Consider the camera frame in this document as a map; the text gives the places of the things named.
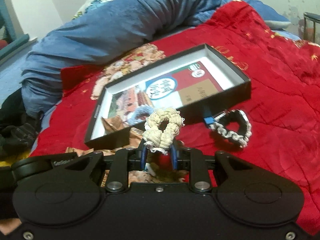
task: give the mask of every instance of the black box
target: black box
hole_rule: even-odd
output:
[[[153,108],[175,107],[184,123],[190,124],[250,97],[251,80],[211,46],[199,45],[107,84],[93,111],[85,144],[95,150],[128,145],[130,128],[144,130],[143,120]],[[113,123],[120,130],[113,131]]]

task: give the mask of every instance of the hole in scrunchie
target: hole in scrunchie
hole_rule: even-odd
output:
[[[169,121],[164,120],[160,125],[159,125],[159,130],[164,131],[167,128]]]

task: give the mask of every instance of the gold star embroidery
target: gold star embroidery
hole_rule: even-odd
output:
[[[316,56],[316,54],[313,54],[311,56],[311,60],[313,61],[314,59],[318,62],[318,56]]]

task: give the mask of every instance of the yellow fabric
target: yellow fabric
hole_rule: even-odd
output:
[[[26,159],[30,155],[30,150],[20,153],[19,155],[10,156],[4,161],[0,161],[0,167],[11,166],[13,163]]]

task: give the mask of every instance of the brown rectangle print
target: brown rectangle print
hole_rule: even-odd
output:
[[[209,79],[179,90],[179,95],[184,106],[216,93],[218,93],[218,90]]]

